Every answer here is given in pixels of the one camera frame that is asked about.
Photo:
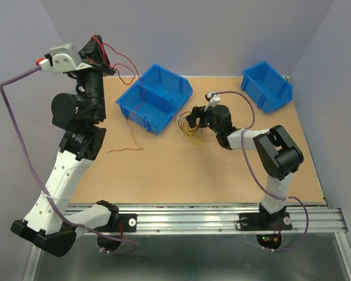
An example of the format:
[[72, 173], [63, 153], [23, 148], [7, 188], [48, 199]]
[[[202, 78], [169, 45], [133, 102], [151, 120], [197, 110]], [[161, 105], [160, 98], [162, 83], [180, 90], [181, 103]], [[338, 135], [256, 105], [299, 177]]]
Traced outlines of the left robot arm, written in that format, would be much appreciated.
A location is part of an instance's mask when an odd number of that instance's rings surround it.
[[104, 200], [75, 215], [65, 216], [83, 174], [91, 167], [106, 134], [99, 124], [106, 117], [103, 78], [112, 76], [100, 35], [77, 50], [72, 43], [53, 47], [37, 62], [39, 70], [53, 69], [75, 79], [75, 93], [59, 93], [51, 102], [52, 123], [65, 131], [56, 161], [32, 209], [16, 220], [11, 231], [45, 252], [64, 256], [76, 239], [102, 227], [119, 224], [118, 207]]

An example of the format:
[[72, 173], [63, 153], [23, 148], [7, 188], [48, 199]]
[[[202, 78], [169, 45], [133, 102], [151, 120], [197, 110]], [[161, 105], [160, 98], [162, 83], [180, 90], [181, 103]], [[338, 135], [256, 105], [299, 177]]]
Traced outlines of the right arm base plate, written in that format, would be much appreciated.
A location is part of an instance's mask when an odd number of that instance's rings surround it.
[[285, 223], [284, 218], [289, 213], [268, 215], [265, 213], [240, 213], [235, 222], [235, 228], [240, 231], [289, 231], [293, 229], [292, 223]]

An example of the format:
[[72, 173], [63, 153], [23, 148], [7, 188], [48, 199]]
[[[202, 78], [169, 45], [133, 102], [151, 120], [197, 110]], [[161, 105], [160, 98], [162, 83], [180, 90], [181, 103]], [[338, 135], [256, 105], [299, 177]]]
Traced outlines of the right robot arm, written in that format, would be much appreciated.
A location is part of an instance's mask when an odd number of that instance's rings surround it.
[[245, 161], [248, 161], [247, 150], [257, 152], [267, 173], [267, 183], [262, 186], [251, 165], [248, 165], [254, 181], [265, 193], [260, 203], [263, 211], [258, 213], [257, 221], [263, 228], [276, 225], [277, 213], [285, 210], [287, 192], [293, 175], [304, 161], [300, 148], [286, 129], [281, 125], [258, 131], [238, 129], [233, 126], [230, 111], [225, 105], [212, 108], [194, 107], [185, 118], [191, 128], [212, 130], [219, 145], [224, 149], [242, 150]]

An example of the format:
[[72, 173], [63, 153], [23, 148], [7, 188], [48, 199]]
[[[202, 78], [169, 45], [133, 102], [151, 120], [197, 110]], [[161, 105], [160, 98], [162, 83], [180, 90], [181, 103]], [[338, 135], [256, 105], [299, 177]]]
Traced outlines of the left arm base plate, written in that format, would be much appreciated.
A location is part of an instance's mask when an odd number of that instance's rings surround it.
[[134, 213], [117, 213], [114, 217], [109, 218], [105, 225], [94, 228], [99, 232], [113, 233], [130, 233], [136, 232], [137, 214]]

